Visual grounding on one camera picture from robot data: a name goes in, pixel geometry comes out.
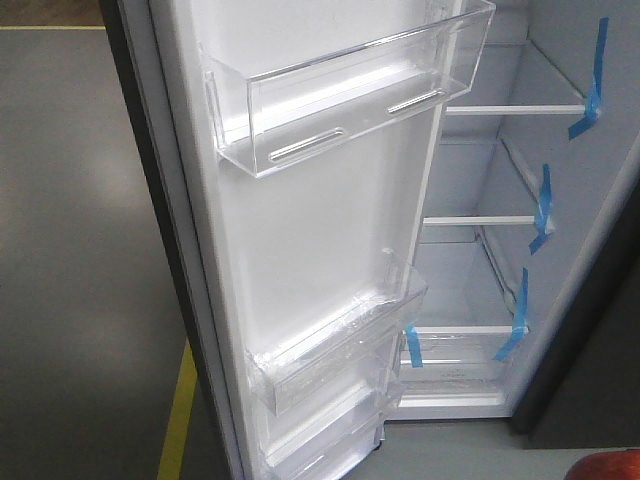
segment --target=yellow stripe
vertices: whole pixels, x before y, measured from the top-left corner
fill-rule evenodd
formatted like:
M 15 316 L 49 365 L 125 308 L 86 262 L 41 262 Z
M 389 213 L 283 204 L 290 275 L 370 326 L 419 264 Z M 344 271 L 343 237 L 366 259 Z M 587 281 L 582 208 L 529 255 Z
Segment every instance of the yellow stripe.
M 104 30 L 99 25 L 4 25 L 0 30 Z
M 169 414 L 157 480 L 178 480 L 180 478 L 196 380 L 196 367 L 193 363 L 191 347 L 187 340 L 182 353 L 180 373 L 178 373 L 173 405 Z

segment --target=refrigerator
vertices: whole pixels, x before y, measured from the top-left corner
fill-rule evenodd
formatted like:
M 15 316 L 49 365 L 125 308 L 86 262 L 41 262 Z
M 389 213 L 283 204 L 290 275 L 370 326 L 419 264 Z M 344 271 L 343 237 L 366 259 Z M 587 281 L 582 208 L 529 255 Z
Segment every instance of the refrigerator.
M 539 400 L 638 179 L 633 2 L 102 8 L 232 478 Z

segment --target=refrigerator door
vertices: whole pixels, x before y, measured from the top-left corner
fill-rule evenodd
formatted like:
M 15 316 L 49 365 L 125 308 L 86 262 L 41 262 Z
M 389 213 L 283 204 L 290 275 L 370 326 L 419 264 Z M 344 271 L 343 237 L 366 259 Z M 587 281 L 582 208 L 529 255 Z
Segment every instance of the refrigerator door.
M 230 472 L 342 477 L 402 394 L 442 103 L 471 87 L 493 6 L 103 9 Z

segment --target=blue tape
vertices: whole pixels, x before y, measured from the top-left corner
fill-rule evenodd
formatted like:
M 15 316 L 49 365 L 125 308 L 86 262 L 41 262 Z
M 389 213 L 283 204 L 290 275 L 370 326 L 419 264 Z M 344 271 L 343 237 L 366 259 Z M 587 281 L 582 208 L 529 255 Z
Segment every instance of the blue tape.
M 529 302 L 529 271 L 522 269 L 522 283 L 518 292 L 518 300 L 516 301 L 516 313 L 513 316 L 513 327 L 511 328 L 511 336 L 509 340 L 500 347 L 498 353 L 493 357 L 494 360 L 504 361 L 514 348 L 522 341 L 527 334 L 527 304 Z
M 418 332 L 413 325 L 409 325 L 405 332 L 407 333 L 407 346 L 409 347 L 409 355 L 411 355 L 411 366 L 413 368 L 422 368 L 422 353 L 420 352 L 420 339 Z
M 569 140 L 573 140 L 578 135 L 582 135 L 593 127 L 602 113 L 602 73 L 604 70 L 604 47 L 607 44 L 608 28 L 609 17 L 601 18 L 598 27 L 596 53 L 593 60 L 591 88 L 589 89 L 587 101 L 584 106 L 584 117 L 569 127 Z
M 545 163 L 542 166 L 542 185 L 540 186 L 540 195 L 538 197 L 538 211 L 536 212 L 534 220 L 538 236 L 529 244 L 531 255 L 536 253 L 551 236 L 551 232 L 549 232 L 549 219 L 551 218 L 552 207 L 551 170 L 549 164 Z

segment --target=concrete floor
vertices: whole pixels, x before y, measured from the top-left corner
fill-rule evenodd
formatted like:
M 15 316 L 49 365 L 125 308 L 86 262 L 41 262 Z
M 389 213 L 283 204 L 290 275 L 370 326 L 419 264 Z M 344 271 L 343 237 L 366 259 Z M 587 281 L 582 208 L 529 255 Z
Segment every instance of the concrete floor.
M 2 0 L 0 25 L 103 25 L 98 0 Z
M 0 31 L 0 478 L 156 478 L 184 330 L 104 31 Z M 182 478 L 220 478 L 197 394 Z M 390 425 L 360 479 L 561 479 L 500 421 Z

